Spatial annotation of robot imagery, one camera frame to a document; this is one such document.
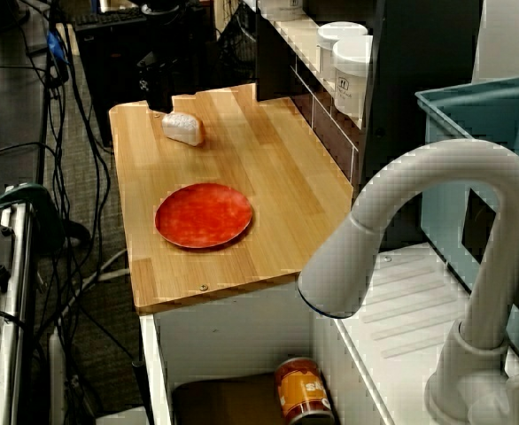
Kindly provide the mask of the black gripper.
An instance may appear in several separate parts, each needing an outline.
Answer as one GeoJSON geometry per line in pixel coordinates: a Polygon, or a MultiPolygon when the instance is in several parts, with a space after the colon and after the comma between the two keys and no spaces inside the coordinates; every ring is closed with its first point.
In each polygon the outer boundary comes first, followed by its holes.
{"type": "Polygon", "coordinates": [[[176,57],[175,34],[181,17],[180,8],[142,8],[147,26],[149,53],[136,64],[140,90],[151,110],[170,113],[171,68],[176,57]]]}

